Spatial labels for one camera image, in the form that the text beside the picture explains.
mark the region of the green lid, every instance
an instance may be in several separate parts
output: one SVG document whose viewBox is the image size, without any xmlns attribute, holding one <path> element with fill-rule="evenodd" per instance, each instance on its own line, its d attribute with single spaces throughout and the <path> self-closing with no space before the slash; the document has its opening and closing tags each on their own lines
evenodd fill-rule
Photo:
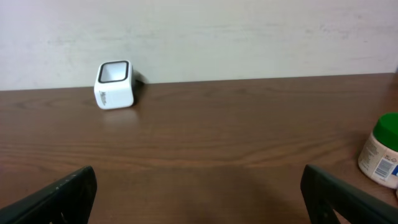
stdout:
<svg viewBox="0 0 398 224">
<path fill-rule="evenodd" d="M 381 116 L 373 129 L 373 135 L 381 144 L 398 152 L 398 113 Z"/>
</svg>

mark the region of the small white box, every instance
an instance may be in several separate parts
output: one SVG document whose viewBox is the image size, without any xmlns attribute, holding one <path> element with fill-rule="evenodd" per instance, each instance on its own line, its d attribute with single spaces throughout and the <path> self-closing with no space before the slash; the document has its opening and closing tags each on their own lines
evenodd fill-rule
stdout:
<svg viewBox="0 0 398 224">
<path fill-rule="evenodd" d="M 97 105 L 104 110 L 131 106 L 134 79 L 132 65 L 127 60 L 106 62 L 99 66 L 94 84 Z"/>
</svg>

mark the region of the black object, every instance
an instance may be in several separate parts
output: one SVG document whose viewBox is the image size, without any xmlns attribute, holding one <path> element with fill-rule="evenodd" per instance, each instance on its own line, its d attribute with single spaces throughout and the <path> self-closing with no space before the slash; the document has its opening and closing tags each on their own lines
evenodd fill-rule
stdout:
<svg viewBox="0 0 398 224">
<path fill-rule="evenodd" d="M 83 167 L 1 209 L 0 224 L 86 224 L 96 191 L 93 168 Z"/>
<path fill-rule="evenodd" d="M 301 191 L 313 224 L 340 223 L 333 209 L 350 223 L 398 223 L 398 209 L 316 166 L 305 166 Z"/>
</svg>

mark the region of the jar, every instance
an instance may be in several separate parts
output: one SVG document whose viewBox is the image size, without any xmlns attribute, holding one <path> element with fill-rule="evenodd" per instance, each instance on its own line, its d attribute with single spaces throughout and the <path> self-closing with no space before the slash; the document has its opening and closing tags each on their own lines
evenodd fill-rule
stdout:
<svg viewBox="0 0 398 224">
<path fill-rule="evenodd" d="M 398 189 L 398 113 L 379 118 L 358 158 L 359 168 L 377 183 Z"/>
</svg>

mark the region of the brown table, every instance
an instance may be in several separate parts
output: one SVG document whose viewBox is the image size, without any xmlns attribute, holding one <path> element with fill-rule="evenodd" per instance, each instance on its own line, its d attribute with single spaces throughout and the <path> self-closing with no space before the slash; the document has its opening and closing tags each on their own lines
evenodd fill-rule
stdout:
<svg viewBox="0 0 398 224">
<path fill-rule="evenodd" d="M 84 166 L 90 223 L 309 223 L 305 164 L 397 206 L 356 152 L 398 110 L 395 74 L 147 85 L 103 111 L 92 88 L 0 92 L 0 207 Z"/>
</svg>

